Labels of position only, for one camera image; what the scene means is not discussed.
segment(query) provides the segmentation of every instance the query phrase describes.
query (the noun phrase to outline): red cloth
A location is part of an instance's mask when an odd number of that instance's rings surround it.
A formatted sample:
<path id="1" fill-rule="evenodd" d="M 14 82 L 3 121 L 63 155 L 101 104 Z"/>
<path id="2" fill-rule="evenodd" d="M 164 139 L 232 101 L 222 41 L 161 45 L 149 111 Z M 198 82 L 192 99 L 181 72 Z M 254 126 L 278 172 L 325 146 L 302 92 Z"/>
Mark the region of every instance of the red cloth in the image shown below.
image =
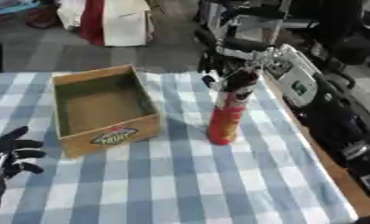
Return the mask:
<path id="1" fill-rule="evenodd" d="M 104 46 L 104 0 L 87 0 L 81 17 L 80 35 L 91 44 Z"/>

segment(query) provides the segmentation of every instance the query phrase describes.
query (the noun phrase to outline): open box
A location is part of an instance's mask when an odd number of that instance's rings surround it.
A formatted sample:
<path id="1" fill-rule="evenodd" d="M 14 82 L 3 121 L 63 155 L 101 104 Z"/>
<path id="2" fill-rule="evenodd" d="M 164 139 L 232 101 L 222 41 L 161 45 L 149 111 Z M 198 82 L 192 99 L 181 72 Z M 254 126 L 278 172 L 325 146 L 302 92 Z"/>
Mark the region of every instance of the open box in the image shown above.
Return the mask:
<path id="1" fill-rule="evenodd" d="M 66 156 L 153 137 L 159 114 L 132 66 L 52 78 L 57 135 Z"/>

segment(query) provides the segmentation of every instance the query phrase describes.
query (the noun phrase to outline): box label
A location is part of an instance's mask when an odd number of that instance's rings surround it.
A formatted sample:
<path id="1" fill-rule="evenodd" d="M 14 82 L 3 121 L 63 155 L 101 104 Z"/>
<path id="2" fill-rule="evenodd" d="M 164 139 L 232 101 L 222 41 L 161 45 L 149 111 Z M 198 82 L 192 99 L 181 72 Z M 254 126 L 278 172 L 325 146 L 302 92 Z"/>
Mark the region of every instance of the box label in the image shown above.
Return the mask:
<path id="1" fill-rule="evenodd" d="M 108 130 L 106 134 L 99 135 L 91 144 L 102 144 L 102 145 L 116 145 L 123 142 L 125 139 L 133 136 L 138 132 L 137 129 L 128 129 L 124 127 L 114 127 Z"/>

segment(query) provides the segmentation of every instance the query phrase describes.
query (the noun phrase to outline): blue and white checkered tablecloth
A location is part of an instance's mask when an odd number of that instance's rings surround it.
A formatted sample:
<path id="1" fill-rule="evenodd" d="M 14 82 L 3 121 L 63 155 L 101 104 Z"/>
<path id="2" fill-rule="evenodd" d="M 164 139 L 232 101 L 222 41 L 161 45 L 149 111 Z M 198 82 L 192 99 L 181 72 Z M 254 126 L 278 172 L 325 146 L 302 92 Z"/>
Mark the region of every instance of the blue and white checkered tablecloth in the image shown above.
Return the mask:
<path id="1" fill-rule="evenodd" d="M 28 125 L 44 174 L 8 182 L 0 223 L 349 223 L 351 205 L 263 81 L 239 136 L 209 144 L 214 92 L 196 73 L 140 74 L 160 108 L 150 140 L 76 160 L 55 134 L 49 73 L 0 74 L 0 134 Z"/>

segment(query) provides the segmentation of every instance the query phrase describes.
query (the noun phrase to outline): black glove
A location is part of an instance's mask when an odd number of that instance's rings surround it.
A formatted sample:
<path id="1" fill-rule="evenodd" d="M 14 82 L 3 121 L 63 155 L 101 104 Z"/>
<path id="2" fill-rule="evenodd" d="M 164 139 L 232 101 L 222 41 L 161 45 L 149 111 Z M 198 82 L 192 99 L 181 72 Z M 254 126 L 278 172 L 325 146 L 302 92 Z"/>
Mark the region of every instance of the black glove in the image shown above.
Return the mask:
<path id="1" fill-rule="evenodd" d="M 8 154 L 3 167 L 0 169 L 0 204 L 5 191 L 5 179 L 11 179 L 22 171 L 35 174 L 43 172 L 43 169 L 35 164 L 18 161 L 19 159 L 42 158 L 45 156 L 45 153 L 40 150 L 22 150 L 25 148 L 38 149 L 43 146 L 42 142 L 17 140 L 27 132 L 28 127 L 24 126 L 0 137 L 0 153 Z"/>
<path id="2" fill-rule="evenodd" d="M 38 141 L 17 140 L 27 132 L 28 127 L 24 126 L 0 137 L 0 152 L 9 155 L 3 165 L 4 178 L 11 179 L 22 171 L 35 174 L 43 172 L 43 169 L 35 164 L 18 162 L 19 159 L 42 158 L 45 156 L 45 152 L 41 150 L 24 150 L 25 148 L 39 149 L 43 146 L 43 143 Z"/>

